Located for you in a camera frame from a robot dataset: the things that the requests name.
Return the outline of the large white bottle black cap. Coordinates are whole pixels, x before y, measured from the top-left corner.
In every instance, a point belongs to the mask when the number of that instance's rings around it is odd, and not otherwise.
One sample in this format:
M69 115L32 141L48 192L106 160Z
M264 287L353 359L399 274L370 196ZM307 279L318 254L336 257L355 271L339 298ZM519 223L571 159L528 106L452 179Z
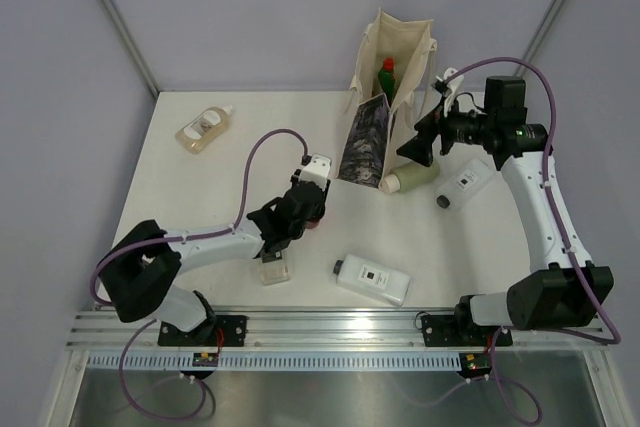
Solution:
M332 273L340 287L395 307L404 304L411 283L404 272L352 254L338 259Z

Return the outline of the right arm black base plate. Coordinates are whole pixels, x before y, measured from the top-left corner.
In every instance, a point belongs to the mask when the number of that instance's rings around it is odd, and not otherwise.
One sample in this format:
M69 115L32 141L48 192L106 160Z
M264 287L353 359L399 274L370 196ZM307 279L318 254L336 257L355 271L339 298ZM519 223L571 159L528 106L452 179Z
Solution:
M454 314L419 312L415 318L426 347L490 348L497 327L459 322Z

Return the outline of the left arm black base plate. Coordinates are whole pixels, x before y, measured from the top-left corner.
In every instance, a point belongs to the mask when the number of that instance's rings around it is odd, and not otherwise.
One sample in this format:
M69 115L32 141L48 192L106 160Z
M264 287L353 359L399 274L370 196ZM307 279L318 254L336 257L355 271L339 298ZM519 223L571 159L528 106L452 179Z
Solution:
M247 321L244 315L218 315L214 329L200 339L162 322L157 343L162 347L243 347Z

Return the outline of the amber clear soap bottle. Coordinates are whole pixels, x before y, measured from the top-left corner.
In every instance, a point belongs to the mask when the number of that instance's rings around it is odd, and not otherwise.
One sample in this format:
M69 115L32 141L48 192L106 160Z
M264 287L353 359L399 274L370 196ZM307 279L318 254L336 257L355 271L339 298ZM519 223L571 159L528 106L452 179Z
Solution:
M199 154L230 128L234 111L230 105L210 107L179 129L175 139L189 153Z

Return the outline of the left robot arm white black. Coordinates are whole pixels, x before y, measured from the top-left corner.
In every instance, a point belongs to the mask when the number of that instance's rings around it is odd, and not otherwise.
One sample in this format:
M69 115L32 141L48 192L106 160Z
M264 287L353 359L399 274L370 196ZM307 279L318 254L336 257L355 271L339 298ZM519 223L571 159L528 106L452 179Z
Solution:
M98 278L123 323L153 318L191 344L208 343L217 316L204 295L174 284L180 274L230 260L284 262L284 251L324 216L330 182L298 180L282 197L247 214L239 226L171 237L156 221L139 223L101 261Z

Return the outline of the right aluminium frame post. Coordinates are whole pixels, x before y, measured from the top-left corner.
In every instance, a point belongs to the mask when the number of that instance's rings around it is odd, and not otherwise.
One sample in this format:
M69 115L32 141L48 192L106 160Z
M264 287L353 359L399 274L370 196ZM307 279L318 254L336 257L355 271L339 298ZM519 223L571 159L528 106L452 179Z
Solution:
M541 53L546 40L551 35L555 24L560 19L570 0L551 0L539 21L521 59L528 63L534 63Z

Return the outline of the clear rectangular bottle black label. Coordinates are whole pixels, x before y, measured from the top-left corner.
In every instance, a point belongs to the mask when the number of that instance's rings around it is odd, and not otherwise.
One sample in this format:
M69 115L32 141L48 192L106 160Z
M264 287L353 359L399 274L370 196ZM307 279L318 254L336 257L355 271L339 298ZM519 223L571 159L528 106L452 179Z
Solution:
M285 254L275 252L260 258L258 275L264 286L270 286L289 281L292 271L286 262Z

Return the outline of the aluminium frame post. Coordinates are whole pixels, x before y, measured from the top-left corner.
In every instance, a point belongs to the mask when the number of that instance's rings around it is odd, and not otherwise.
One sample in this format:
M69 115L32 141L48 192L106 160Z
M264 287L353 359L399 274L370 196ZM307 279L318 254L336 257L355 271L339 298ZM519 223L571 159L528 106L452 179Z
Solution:
M147 92L154 100L157 100L161 92L159 84L139 49L116 1L97 0L97 2L111 24L121 46L140 77L140 80L143 82Z
M534 63L541 53L546 40L551 35L555 24L560 19L570 0L551 0L539 21L521 59L528 63Z

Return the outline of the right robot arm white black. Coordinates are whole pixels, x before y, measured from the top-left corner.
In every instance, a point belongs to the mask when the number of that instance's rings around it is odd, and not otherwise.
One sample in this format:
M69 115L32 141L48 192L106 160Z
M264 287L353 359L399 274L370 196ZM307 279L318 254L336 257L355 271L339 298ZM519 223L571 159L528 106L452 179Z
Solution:
M415 124L415 136L397 153L429 166L436 140L442 155L457 143L481 146L515 201L530 273L505 292L462 297L455 307L454 335L474 344L493 327L583 337L584 327L595 318L610 326L603 302L613 288L613 274L593 263L573 228L555 174L551 135L543 125L527 120L525 81L487 78L483 107L467 112L457 100L461 83L461 73L453 68L436 79L439 103Z

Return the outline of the sage green bottle cream cap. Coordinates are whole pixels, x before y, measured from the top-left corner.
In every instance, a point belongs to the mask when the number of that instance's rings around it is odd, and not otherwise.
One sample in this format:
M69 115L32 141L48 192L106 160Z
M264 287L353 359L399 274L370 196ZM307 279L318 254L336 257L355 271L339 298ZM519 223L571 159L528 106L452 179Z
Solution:
M426 167L416 162L409 162L394 168L379 184L385 194L404 193L433 182L440 175L440 165L434 160Z

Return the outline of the green bottle red cap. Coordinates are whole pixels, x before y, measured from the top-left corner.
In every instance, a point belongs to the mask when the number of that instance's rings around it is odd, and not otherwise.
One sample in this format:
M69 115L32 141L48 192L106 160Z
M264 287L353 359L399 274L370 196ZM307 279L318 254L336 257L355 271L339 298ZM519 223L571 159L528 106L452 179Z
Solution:
M387 101L392 103L396 92L395 61L392 57L387 57L382 61L377 73L377 81L380 91L386 96Z

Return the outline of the aluminium mounting rail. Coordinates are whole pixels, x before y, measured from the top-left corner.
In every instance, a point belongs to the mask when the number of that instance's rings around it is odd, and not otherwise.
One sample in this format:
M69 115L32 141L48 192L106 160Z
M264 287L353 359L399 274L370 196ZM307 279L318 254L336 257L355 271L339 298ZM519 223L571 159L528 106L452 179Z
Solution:
M119 320L112 308L76 314L65 344L70 351L132 352L488 352L508 350L600 350L594 336L604 330L600 320L574 335L542 330L497 327L490 348L426 347L415 318L419 312L453 314L448 309L219 307L218 315L248 318L243 347L162 347L157 343L161 321Z

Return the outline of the cream canvas tote bag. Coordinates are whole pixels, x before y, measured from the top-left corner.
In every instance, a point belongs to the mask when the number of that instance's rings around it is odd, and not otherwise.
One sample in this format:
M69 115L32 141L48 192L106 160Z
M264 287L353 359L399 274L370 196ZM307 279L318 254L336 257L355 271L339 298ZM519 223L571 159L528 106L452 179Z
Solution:
M365 28L354 75L342 109L338 132L336 177L377 188L402 163L396 149L414 135L413 126L425 108L415 106L416 94L429 97L435 75L437 41L433 21L402 21L383 10ZM382 61L395 61L396 92L392 103L380 91L377 73Z

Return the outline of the left aluminium frame post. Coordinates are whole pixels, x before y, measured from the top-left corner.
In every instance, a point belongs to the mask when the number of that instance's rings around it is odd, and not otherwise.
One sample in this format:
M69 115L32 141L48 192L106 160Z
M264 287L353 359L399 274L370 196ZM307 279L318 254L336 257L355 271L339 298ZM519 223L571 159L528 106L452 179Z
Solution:
M121 46L140 77L140 80L143 82L147 92L154 100L157 100L161 92L159 84L139 49L116 1L97 0L97 2L111 24Z

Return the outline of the small white bottle black cap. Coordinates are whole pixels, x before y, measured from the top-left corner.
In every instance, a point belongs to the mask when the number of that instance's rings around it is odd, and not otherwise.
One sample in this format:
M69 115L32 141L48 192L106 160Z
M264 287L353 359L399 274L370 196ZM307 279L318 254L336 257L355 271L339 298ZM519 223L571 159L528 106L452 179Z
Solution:
M494 175L495 171L489 165L474 158L436 190L436 204L445 210L461 210L492 181Z

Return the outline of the red squeeze bottle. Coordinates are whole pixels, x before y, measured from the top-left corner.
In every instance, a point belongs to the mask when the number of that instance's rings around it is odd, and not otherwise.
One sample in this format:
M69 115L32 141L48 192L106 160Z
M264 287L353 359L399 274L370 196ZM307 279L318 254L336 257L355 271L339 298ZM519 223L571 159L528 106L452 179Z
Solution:
M312 220L308 221L305 224L305 227L307 229L315 229L315 228L317 228L319 226L320 222L321 222L320 218L315 218L315 219L312 219Z

